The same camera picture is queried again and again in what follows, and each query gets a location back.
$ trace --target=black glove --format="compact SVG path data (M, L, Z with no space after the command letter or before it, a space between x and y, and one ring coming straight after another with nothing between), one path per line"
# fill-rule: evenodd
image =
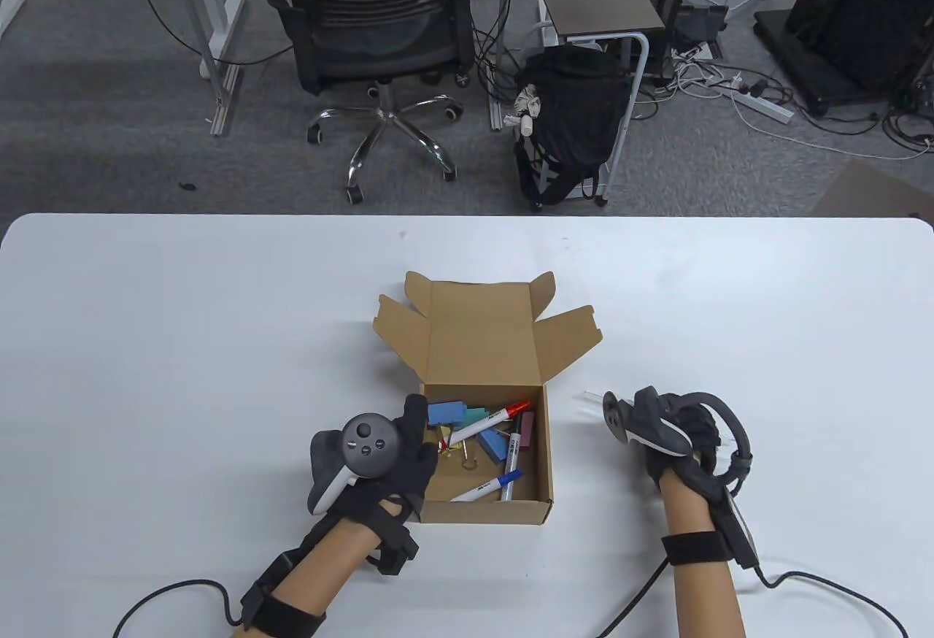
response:
M717 431L717 422L714 415L702 404L691 404L688 407L674 410L678 395L661 395L663 400L663 418L680 428L691 440L694 454L700 457L700 467L704 472L713 472L717 467L717 447L720 445L720 433ZM675 458L654 448L645 448L645 470L648 471L655 484L658 485L663 472L673 468L675 472L686 465L697 465L694 458Z
M405 521L412 512L420 512L425 489L438 467L438 448L423 444L428 425L428 400L423 395L406 397L406 409L393 419L400 438L399 460L383 477L360 479L348 485L331 510L353 521L366 523L374 508L383 500L403 507L399 518Z

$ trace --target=metal table leg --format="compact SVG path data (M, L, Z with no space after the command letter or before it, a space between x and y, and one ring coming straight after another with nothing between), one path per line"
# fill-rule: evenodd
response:
M610 197L613 182L616 180L617 174L620 173L623 147L626 145L626 134L630 130L630 122L633 121L636 98L639 97L639 88L645 74L645 64L648 61L648 37L642 33L626 33L621 35L620 39L631 39L639 43L639 64L636 64L636 73L633 75L633 90L630 92L630 103L626 106L626 114L623 115L623 120L620 121L620 130L617 132L617 141L613 144L613 154L610 156L606 174L606 187L600 193L600 197L604 201Z
M497 18L499 18L500 13L505 14L506 1L507 0L500 0L500 9L496 11ZM506 23L504 20L503 24L501 24L496 42L496 71L492 72L490 71L490 67L486 66L488 84L487 95L490 97L490 128L494 131L500 131L503 128L503 105L496 98L494 82L500 85L503 83L503 80L500 78L500 71L503 71L503 58L506 52L505 30Z
M623 115L623 118L620 121L620 128L617 130L617 141L613 144L613 152L610 154L610 160L606 162L603 166L600 167L600 178L598 178L598 184L596 188L596 194L598 197L597 204L606 204L606 201L610 197L610 190L613 188L613 183L616 180L617 174L620 173L620 165L623 158L623 147L626 145L626 134L630 130L630 122L633 121L633 111L636 107L636 98L639 96L639 88L641 87L641 80L645 74L645 64L648 61L648 38L642 33L616 33L616 34L604 34L598 37L568 37L568 42L594 42L596 40L607 40L607 39L621 39L624 41L635 40L640 44L639 50L639 64L636 64L636 71L633 75L633 90L630 92L630 101L626 105L626 113ZM583 190L578 185L568 198L580 198L583 197Z
M246 0L204 0L204 9L207 11L207 20L211 23L213 34L208 44L214 58L224 58L227 47L230 47L234 31L243 13ZM201 61L201 78L208 80L210 73L206 61Z
M16 17L16 14L19 13L20 8L23 7L25 2L26 0L0 1L0 37L3 37L3 33L7 31L10 22Z
M230 112L231 100L233 100L234 90L236 90L239 80L240 67L229 65L223 77L220 75L220 69L214 61L214 55L211 52L210 44L207 41L207 35L204 28L201 27L201 19L198 17L198 10L194 0L182 0L187 11L191 28L194 30L194 36L197 41L198 51L201 52L201 63L206 65L208 78L211 81L211 88L214 90L214 98L217 101L214 118L211 120L211 135L220 137L224 133L227 125L227 115Z

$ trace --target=marker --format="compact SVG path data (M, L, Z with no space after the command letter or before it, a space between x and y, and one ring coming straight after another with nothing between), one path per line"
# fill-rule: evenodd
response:
M520 467L520 444L522 442L520 421L521 419L516 420L516 428L509 435L509 449L506 451L506 474L510 474L510 472L514 472ZM513 487L516 487L514 482L505 485L503 491L500 492L500 501L513 501Z
M513 404L511 407L504 407L499 412L491 414L490 417L480 419L476 424L471 424L459 431L454 431L454 434L451 434L451 437L447 441L441 441L441 450L453 447L454 444L460 444L465 438L475 437L480 431L486 431L488 428L496 426L501 421L514 419L530 408L530 400L521 401L519 404Z
M473 501L478 500L481 497L486 497L486 495L491 494L497 489L502 489L505 485L516 482L517 479L522 477L521 470L514 470L513 472L508 472L508 474L503 475L503 477L494 477L493 480L483 483L478 488L473 488L469 492L464 492L464 494L455 497L451 501Z

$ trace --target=blue eraser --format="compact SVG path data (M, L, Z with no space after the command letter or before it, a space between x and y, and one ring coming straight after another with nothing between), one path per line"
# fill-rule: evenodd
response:
M467 410L467 416L464 417L464 421L461 421L460 424L457 424L454 427L454 431L457 431L458 428L464 428L465 426L470 426L471 424L476 424L480 419L485 419L490 417L490 412L488 412L483 407L470 407Z
M428 405L428 425L460 424L467 418L467 405L462 401L442 401Z
M476 438L480 447L487 451L487 455L493 459L493 462L504 462L506 460L506 437L503 434L497 434L492 428L486 431L480 431Z

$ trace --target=office chair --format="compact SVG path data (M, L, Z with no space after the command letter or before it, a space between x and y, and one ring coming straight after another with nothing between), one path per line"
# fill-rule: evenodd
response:
M463 105L447 95L436 95L418 103L399 107L393 96L393 78L422 74L456 74L458 86L465 86L474 65L474 34L471 28L470 0L267 0L279 13L286 34L293 41L295 64L301 87L312 95L336 83L352 81L376 85L368 91L377 98L377 106L331 107L318 112L308 124L307 141L323 141L320 121L326 118L374 118L376 127L363 139L350 160L347 172L347 198L351 204L363 201L358 184L364 163L377 140L387 127L395 127L421 145L440 165L444 180L457 178L452 158L406 118L409 113L444 105L450 120L458 120ZM341 50L329 50L314 41L317 27L365 30L385 27L400 20L426 14L433 22L418 40L405 50L391 54L372 55Z

